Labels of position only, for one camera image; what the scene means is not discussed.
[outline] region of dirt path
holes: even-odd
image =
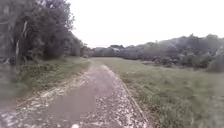
[[[0,127],[151,127],[120,79],[104,65],[94,63],[81,77],[62,84],[25,105],[1,112]]]

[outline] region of tall grass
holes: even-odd
[[[55,86],[56,82],[79,74],[88,64],[88,61],[82,58],[27,63],[18,69],[19,73],[15,81],[17,92],[23,96],[49,89]]]
[[[160,128],[209,128],[212,74],[144,65],[140,61],[94,58],[116,72]]]

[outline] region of white sky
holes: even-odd
[[[224,0],[69,0],[74,34],[90,47],[137,45],[191,33],[224,37]]]

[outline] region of grass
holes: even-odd
[[[49,89],[63,79],[78,75],[87,68],[89,62],[82,58],[40,61],[27,63],[20,67],[15,81],[19,96]]]
[[[211,123],[210,112],[215,74],[154,67],[119,58],[93,60],[104,63],[120,76],[141,108],[150,110],[156,118],[156,127],[216,127]]]

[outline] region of dirt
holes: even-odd
[[[0,128],[151,128],[121,80],[105,65],[0,113]]]

